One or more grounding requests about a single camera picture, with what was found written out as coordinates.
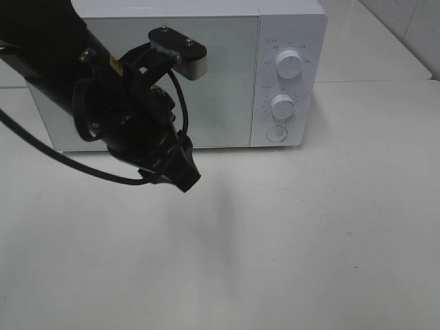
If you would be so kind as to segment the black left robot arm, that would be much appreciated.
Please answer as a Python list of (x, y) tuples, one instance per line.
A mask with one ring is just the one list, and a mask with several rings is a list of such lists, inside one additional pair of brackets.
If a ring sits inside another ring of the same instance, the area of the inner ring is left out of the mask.
[(206, 73), (206, 47), (162, 26), (148, 42), (115, 58), (70, 1), (2, 1), (1, 59), (68, 113), (86, 142), (103, 141), (136, 166), (131, 179), (72, 160), (35, 138), (9, 115), (1, 122), (46, 156), (82, 173), (130, 186), (191, 189), (201, 175), (188, 137), (188, 109), (177, 76)]

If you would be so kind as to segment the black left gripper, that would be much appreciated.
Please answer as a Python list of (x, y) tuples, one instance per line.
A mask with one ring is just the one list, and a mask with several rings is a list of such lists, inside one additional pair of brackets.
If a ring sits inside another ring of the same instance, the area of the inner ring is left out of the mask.
[(121, 87), (93, 77), (74, 87), (74, 124), (84, 141), (103, 141), (112, 156), (137, 166), (141, 175), (161, 175), (157, 184), (186, 193), (201, 175), (188, 126), (175, 128), (174, 107), (173, 99), (155, 85)]

